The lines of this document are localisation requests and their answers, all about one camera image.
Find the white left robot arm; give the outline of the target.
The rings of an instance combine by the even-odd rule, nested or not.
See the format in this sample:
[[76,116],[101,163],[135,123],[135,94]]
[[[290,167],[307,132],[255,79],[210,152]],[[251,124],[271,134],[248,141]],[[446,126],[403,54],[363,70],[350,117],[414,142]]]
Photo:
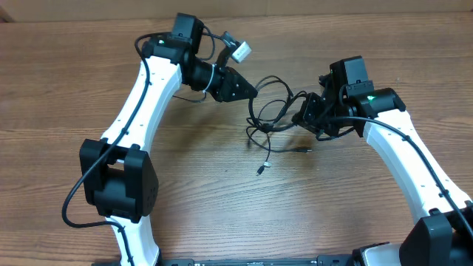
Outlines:
[[224,44],[213,64],[198,58],[209,29],[195,16],[177,14],[170,32],[138,37],[140,69],[113,124],[99,140],[86,139],[80,149],[86,201],[111,225],[120,248],[119,265],[158,265],[160,249],[152,235],[151,213],[159,188],[150,150],[170,100],[182,85],[217,102],[254,98],[257,90],[228,60],[243,62],[251,53],[230,33],[214,35]]

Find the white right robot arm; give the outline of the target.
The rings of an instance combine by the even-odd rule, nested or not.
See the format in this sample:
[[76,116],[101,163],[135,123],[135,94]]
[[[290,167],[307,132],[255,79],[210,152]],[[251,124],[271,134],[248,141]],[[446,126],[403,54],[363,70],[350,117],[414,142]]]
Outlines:
[[350,255],[318,256],[318,265],[471,265],[472,198],[440,167],[392,88],[376,89],[361,56],[330,65],[292,121],[317,140],[348,131],[378,153],[402,190],[414,222],[405,240],[356,248]]

